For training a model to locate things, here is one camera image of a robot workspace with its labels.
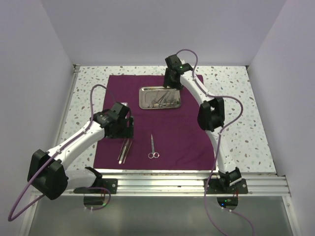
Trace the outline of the wide steel tweezers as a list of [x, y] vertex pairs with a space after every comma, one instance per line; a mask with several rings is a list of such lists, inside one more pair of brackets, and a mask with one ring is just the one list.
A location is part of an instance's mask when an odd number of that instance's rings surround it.
[[126, 157], [128, 155], [131, 144], [132, 144], [132, 139], [127, 139], [125, 146], [124, 146], [123, 153], [122, 153], [123, 154], [122, 164], [124, 164], [126, 161]]

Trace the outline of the fine steel tweezers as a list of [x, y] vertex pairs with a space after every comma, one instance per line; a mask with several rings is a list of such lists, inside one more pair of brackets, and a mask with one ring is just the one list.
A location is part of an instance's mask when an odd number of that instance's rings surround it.
[[122, 162], [122, 160], [123, 160], [123, 158], [125, 156], [125, 151], [126, 151], [126, 149], [128, 147], [128, 142], [129, 142], [129, 139], [124, 139], [122, 147], [121, 147], [121, 150], [120, 150], [120, 153], [119, 153], [119, 156], [118, 156], [119, 163]]

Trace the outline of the steel instrument tray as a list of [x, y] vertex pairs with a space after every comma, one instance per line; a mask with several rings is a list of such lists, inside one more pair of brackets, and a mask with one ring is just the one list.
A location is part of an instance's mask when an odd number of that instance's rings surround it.
[[180, 94], [180, 91], [173, 88], [164, 88], [164, 87], [141, 87], [139, 90], [139, 107], [143, 110], [160, 110], [160, 109], [150, 109], [147, 108], [147, 105], [151, 100], [156, 96], [158, 91], [177, 91]]

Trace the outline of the purple cloth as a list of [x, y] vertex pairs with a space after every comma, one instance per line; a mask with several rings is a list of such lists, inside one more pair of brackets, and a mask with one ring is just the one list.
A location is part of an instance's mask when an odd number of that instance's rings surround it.
[[[141, 87], [162, 86], [163, 76], [111, 75], [105, 95], [105, 109], [113, 100], [125, 102], [134, 117], [134, 137], [124, 164], [118, 156], [122, 139], [104, 138], [97, 143], [96, 169], [120, 170], [210, 170], [215, 154], [208, 135], [197, 123], [199, 105], [187, 89], [181, 91], [182, 104], [176, 109], [143, 110], [139, 107]], [[151, 134], [159, 158], [149, 159]]]

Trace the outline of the steel scissors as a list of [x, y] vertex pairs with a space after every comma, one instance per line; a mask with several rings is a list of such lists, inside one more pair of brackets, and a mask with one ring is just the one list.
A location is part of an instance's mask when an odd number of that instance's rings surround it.
[[154, 138], [151, 134], [151, 152], [148, 154], [149, 159], [159, 158], [159, 153], [155, 151]]

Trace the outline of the steel scalpel handle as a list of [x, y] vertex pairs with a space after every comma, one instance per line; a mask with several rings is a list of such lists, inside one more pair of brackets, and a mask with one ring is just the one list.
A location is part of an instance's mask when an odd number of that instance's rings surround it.
[[127, 147], [124, 146], [122, 151], [121, 151], [121, 153], [120, 153], [120, 156], [119, 156], [119, 159], [118, 159], [119, 164], [122, 164], [124, 162], [125, 155], [126, 155], [126, 149], [127, 149]]

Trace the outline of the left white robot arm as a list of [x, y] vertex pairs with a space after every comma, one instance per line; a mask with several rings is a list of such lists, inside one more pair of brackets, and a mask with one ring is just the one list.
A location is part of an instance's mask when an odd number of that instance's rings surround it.
[[133, 137], [133, 117], [129, 107], [116, 103], [111, 109], [95, 113], [83, 128], [48, 151], [37, 150], [31, 157], [27, 181], [50, 200], [68, 189], [87, 189], [97, 193], [104, 187], [102, 174], [92, 167], [70, 171], [68, 167], [94, 143]]

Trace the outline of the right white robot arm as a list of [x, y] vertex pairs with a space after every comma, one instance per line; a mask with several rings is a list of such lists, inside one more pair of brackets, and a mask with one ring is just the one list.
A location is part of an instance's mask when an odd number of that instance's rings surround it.
[[165, 62], [167, 68], [163, 86], [179, 90], [186, 88], [196, 100], [199, 105], [198, 125], [207, 133], [215, 151], [214, 164], [218, 166], [219, 187], [225, 193], [232, 192], [242, 176], [232, 158], [224, 154], [221, 146], [222, 130], [215, 134], [216, 129], [225, 127], [224, 96], [211, 94], [195, 75], [193, 67], [182, 63], [177, 55], [168, 56]]

